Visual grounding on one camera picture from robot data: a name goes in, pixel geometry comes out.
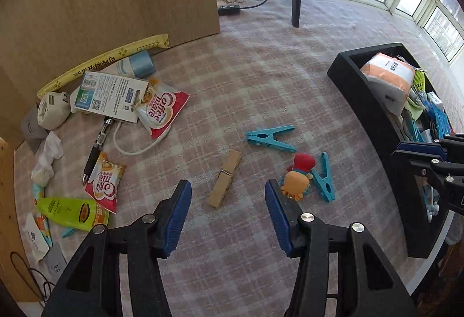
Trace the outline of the small coffee mate sachet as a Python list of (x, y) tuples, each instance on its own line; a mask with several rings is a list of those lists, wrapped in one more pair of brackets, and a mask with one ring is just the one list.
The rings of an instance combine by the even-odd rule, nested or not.
[(116, 214), (117, 192), (126, 166), (108, 160), (107, 154), (101, 152), (84, 191), (102, 208)]

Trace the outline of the long yellow paper packet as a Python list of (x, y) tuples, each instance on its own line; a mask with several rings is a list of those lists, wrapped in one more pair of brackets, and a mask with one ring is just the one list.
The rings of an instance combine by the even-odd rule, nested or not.
[(78, 66), (75, 66), (72, 69), (62, 73), (58, 77), (54, 78), (51, 82), (41, 87), (40, 90), (38, 90), (36, 93), (37, 98), (41, 99), (47, 92), (54, 92), (62, 88), (71, 81), (74, 81), (75, 79), (83, 76), (86, 71), (102, 70), (106, 66), (110, 66), (116, 61), (126, 58), (127, 56), (133, 55), (140, 51), (149, 50), (151, 48), (170, 48), (168, 34), (157, 34), (138, 41), (134, 41), (89, 59), (86, 62), (83, 62)]

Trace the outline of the crumpled white tissue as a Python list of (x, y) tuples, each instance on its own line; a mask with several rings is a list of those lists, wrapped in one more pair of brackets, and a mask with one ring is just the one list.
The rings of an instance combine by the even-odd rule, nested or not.
[(34, 184), (45, 188), (54, 176), (53, 162), (64, 155), (61, 139), (50, 131), (46, 137), (42, 152), (37, 158), (34, 169), (31, 171), (31, 180)]

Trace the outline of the black storage tray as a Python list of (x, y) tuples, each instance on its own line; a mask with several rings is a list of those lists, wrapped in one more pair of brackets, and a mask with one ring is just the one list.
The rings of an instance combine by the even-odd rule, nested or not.
[(396, 116), (385, 108), (360, 71), (379, 52), (391, 57), (399, 55), (409, 64), (419, 66), (402, 43), (390, 43), (339, 53), (327, 75), (355, 112), (381, 160), (400, 212), (408, 256), (425, 259), (435, 246), (448, 209), (442, 207), (438, 216), (428, 221), (418, 178), (391, 161), (390, 155), (407, 137)]

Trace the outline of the wooden clothespin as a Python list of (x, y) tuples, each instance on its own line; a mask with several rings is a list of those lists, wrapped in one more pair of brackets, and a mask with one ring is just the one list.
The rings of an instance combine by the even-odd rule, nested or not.
[(242, 153), (237, 150), (229, 150), (226, 160), (222, 163), (222, 167), (215, 181), (215, 186), (209, 194), (208, 204), (213, 208), (220, 208), (222, 201), (232, 183), (234, 173), (236, 172)]

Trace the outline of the orange cartoon figurine keychain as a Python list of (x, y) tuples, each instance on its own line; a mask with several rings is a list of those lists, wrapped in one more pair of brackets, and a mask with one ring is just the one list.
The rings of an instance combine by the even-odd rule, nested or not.
[(311, 171), (315, 167), (315, 159), (310, 154), (296, 153), (293, 164), (285, 173), (281, 192), (284, 196), (296, 201), (303, 199), (308, 194), (310, 183), (313, 179)]

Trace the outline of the brown wooden board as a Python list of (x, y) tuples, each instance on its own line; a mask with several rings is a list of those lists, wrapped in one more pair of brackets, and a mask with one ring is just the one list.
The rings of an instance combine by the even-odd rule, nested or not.
[(219, 30), (216, 0), (1, 0), (1, 137), (19, 146), (40, 88), (89, 59), (157, 34), (176, 46)]

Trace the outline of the white bottle blue cap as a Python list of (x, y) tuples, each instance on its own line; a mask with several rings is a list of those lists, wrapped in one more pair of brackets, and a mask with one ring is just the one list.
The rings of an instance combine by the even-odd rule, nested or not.
[(105, 67), (102, 73), (144, 79), (156, 73), (155, 65), (147, 50), (137, 52)]

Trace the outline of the large coffee mate sachet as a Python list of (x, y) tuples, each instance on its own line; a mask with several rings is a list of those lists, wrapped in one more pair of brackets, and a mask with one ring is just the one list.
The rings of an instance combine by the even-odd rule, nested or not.
[(164, 82), (150, 78), (135, 112), (153, 140), (162, 140), (188, 102), (190, 95)]

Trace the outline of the light green cleaning cloth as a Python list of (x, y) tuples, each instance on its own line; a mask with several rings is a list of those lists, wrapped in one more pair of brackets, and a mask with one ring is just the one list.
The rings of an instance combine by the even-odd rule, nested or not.
[(421, 103), (416, 103), (410, 97), (407, 98), (404, 108), (411, 113), (412, 119), (417, 121), (422, 115), (425, 107)]

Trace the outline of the checkered pink tablecloth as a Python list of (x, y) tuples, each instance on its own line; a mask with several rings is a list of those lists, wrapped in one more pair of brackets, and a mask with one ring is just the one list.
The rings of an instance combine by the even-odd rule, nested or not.
[[(304, 0), (300, 27), (287, 0), (273, 0), (220, 20), (220, 33), (154, 56), (157, 76), (190, 95), (170, 133), (156, 146), (139, 124), (105, 142), (125, 165), (114, 227), (133, 223), (171, 196), (181, 179), (193, 199), (176, 251), (160, 262), (174, 316), (281, 316), (289, 305), (296, 260), (279, 248), (264, 185), (280, 178), (291, 154), (253, 146), (245, 134), (293, 125), (282, 140), (299, 151), (329, 154), (336, 199), (317, 191), (304, 209), (329, 224), (359, 221), (414, 289), (429, 265), (407, 255), (400, 214), (381, 161), (358, 118), (327, 76), (340, 52), (402, 43), (463, 130), (463, 93), (427, 33), (401, 15), (343, 0)], [(229, 150), (242, 153), (220, 208), (209, 194)]]

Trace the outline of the black pen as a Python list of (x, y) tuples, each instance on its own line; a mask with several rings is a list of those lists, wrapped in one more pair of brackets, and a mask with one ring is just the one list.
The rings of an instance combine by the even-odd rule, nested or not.
[(91, 176), (91, 174), (93, 172), (94, 166), (96, 165), (97, 160), (98, 160), (98, 158), (100, 156), (100, 153), (102, 151), (102, 148), (103, 148), (106, 136), (107, 136), (107, 132), (108, 132), (109, 128), (112, 126), (113, 122), (114, 122), (113, 118), (105, 117), (104, 124), (103, 124), (101, 130), (99, 131), (99, 133), (97, 134), (97, 138), (94, 141), (94, 144), (93, 144), (93, 146), (91, 148), (89, 157), (88, 157), (88, 159), (86, 161), (86, 165), (85, 165), (84, 170), (83, 170), (83, 177), (82, 177), (82, 184), (83, 185), (85, 185), (87, 183), (88, 179), (90, 178), (90, 176)]

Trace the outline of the white power plug adapter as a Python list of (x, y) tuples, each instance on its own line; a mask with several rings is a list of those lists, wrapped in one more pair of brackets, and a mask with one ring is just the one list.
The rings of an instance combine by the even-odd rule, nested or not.
[(47, 92), (40, 101), (37, 122), (40, 127), (53, 131), (71, 114), (70, 98), (66, 92)]

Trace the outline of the green yellow tube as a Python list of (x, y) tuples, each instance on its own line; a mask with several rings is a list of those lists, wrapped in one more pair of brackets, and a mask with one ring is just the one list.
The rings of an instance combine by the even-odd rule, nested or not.
[(40, 198), (38, 211), (56, 224), (81, 231), (91, 231), (96, 225), (108, 224), (109, 212), (93, 199)]

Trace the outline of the grey card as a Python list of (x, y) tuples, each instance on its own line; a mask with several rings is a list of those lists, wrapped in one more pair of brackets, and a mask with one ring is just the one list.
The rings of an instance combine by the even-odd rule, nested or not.
[(53, 243), (49, 251), (42, 259), (50, 276), (48, 280), (56, 284), (66, 268), (67, 261), (64, 259), (61, 247), (58, 242)]

